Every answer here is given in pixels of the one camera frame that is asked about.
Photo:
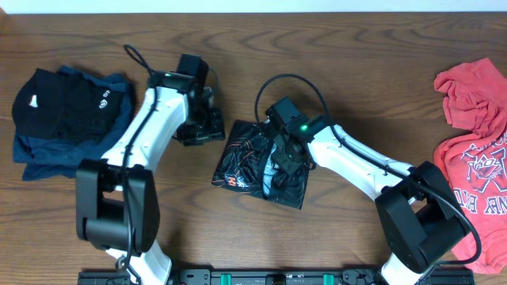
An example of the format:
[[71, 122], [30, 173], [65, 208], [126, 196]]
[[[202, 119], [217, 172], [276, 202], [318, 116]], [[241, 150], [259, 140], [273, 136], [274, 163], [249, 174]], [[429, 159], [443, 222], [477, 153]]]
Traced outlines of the black printed cycling jersey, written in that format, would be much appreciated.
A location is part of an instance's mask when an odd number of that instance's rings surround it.
[[292, 175], [272, 160], [276, 144], [256, 123], [236, 120], [215, 169], [212, 184], [272, 203], [301, 209], [310, 164]]

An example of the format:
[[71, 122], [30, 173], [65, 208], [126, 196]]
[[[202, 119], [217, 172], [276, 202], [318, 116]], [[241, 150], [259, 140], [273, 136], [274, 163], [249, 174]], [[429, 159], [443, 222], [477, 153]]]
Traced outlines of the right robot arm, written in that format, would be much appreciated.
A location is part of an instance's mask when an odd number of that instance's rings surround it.
[[441, 274], [443, 255], [471, 232], [444, 174], [429, 161], [396, 161], [350, 137], [329, 117], [301, 113], [285, 97], [266, 112], [286, 173], [311, 162], [329, 169], [375, 203], [391, 256], [379, 271], [386, 284], [454, 283]]

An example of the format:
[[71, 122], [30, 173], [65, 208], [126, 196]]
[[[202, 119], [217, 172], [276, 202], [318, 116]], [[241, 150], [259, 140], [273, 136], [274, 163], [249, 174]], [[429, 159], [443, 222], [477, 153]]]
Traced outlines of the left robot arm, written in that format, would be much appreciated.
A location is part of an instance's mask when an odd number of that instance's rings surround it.
[[208, 64], [183, 54], [175, 71], [148, 69], [143, 104], [118, 142], [76, 173], [76, 231], [114, 257], [115, 268], [84, 270], [80, 284], [167, 284], [171, 259], [157, 241], [154, 172], [172, 140], [200, 146], [225, 138], [223, 115], [205, 85]]

